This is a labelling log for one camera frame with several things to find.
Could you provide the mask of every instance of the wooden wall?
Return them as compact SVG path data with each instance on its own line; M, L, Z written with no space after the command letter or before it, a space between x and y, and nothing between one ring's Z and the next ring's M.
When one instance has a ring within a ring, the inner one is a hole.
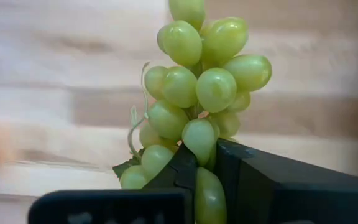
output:
M273 64L236 138L358 175L358 1L206 7L208 19L247 19L244 52ZM164 0L0 0L0 136L15 156L0 168L0 195L119 187L109 168L129 158L143 64L172 64L155 42L170 19Z

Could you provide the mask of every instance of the black machine part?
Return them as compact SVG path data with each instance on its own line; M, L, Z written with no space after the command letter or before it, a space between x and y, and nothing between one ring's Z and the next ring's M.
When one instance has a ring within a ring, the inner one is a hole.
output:
M358 177L218 140L227 224L358 224ZM44 195L28 224L194 223L197 162L183 144L142 190Z

